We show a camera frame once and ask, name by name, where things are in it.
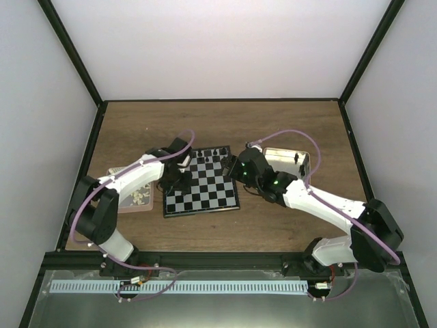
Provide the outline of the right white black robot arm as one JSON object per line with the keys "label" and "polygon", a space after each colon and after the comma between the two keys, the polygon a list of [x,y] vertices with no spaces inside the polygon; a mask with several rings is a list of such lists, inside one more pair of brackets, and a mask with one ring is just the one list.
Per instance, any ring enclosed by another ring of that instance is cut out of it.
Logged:
{"label": "right white black robot arm", "polygon": [[273,169],[255,147],[238,156],[229,154],[221,164],[224,176],[254,188],[267,202],[308,213],[344,232],[341,237],[317,238],[310,243],[303,258],[309,274],[319,275],[339,263],[359,264],[381,273],[388,265],[400,263],[395,252],[404,234],[384,202],[376,198],[349,200],[312,187],[291,173]]}

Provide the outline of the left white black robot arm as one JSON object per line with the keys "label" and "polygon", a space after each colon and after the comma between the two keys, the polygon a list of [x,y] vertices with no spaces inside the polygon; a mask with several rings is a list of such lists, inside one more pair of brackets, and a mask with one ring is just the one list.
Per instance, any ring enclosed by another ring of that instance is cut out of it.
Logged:
{"label": "left white black robot arm", "polygon": [[123,275],[134,275],[140,260],[134,255],[136,247],[117,229],[119,205],[149,183],[163,180],[177,185],[186,179],[184,170],[191,160],[194,139],[176,137],[170,146],[152,148],[114,174],[81,178],[68,207],[70,240],[97,246]]}

